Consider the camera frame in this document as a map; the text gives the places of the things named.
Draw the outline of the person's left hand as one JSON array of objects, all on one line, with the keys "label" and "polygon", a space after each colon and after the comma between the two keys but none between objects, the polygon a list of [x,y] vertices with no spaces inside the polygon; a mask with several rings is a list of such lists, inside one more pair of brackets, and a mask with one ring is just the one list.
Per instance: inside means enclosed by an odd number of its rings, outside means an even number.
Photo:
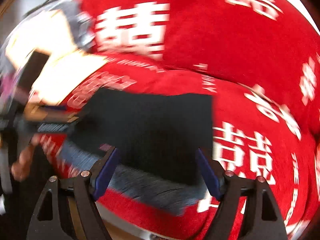
[{"label": "person's left hand", "polygon": [[23,182],[40,170],[43,159],[45,159],[40,139],[39,134],[34,135],[12,164],[11,174],[16,181]]}]

